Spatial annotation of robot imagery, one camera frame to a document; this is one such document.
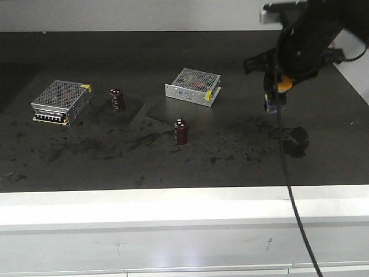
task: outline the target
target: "table surface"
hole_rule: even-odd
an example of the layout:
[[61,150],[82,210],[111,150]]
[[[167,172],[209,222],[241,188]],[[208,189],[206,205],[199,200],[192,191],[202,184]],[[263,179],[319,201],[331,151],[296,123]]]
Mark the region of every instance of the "table surface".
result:
[[[262,73],[242,63],[278,32],[0,33],[0,192],[283,186],[276,116]],[[183,68],[221,75],[212,108],[165,97]],[[72,127],[33,122],[54,80],[92,83]],[[114,112],[108,91],[122,89]],[[173,122],[189,124],[174,142]],[[369,184],[369,107],[334,66],[288,93],[293,185]]]

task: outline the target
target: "dark stain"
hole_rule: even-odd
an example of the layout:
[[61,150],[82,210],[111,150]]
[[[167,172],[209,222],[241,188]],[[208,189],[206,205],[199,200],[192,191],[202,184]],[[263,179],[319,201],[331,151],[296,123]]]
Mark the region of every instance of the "dark stain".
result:
[[163,137],[166,134],[174,134],[174,130],[162,133],[151,133],[144,137],[140,137],[134,141],[134,144],[128,149],[128,151],[135,150],[137,147],[140,147],[142,145],[151,146],[159,137]]
[[[278,129],[273,129],[269,136],[275,140],[278,138]],[[305,150],[308,148],[310,142],[309,135],[302,127],[282,128],[283,151],[286,155],[292,158],[302,158],[306,156]]]
[[15,181],[18,182],[18,181],[24,180],[24,179],[27,179],[26,175],[17,175],[17,179]]
[[47,159],[47,162],[48,163],[52,163],[54,161],[56,161],[57,159],[60,158],[61,154],[63,152],[63,149],[57,149],[55,150],[50,156],[49,158]]
[[231,156],[226,157],[224,160],[226,160],[226,161],[229,161],[229,160],[235,160],[235,157],[233,157],[233,156],[231,155]]
[[178,153],[180,151],[183,151],[182,149],[180,148],[177,148],[176,150],[172,150],[172,151],[168,151],[169,154],[174,154],[174,153]]
[[214,157],[211,157],[210,160],[209,160],[210,161],[210,165],[213,166],[216,163],[217,160],[220,160],[220,158],[217,158],[215,156]]
[[139,178],[139,180],[137,180],[134,184],[135,184],[135,187],[136,188],[140,188],[143,184],[144,184],[144,181],[145,181],[145,176],[141,176]]
[[19,132],[19,133],[16,134],[16,137],[17,138],[25,137],[25,133]]

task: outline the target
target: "electrolytic capacitor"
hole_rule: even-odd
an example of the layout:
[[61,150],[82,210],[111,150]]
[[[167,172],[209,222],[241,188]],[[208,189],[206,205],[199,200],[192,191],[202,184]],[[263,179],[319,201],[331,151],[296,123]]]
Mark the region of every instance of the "electrolytic capacitor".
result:
[[110,90],[110,99],[111,103],[113,105],[113,109],[115,111],[124,111],[125,106],[125,100],[123,98],[123,93],[118,88],[113,88]]
[[188,128],[187,123],[183,119],[177,119],[174,122],[174,139],[179,145],[187,143]]

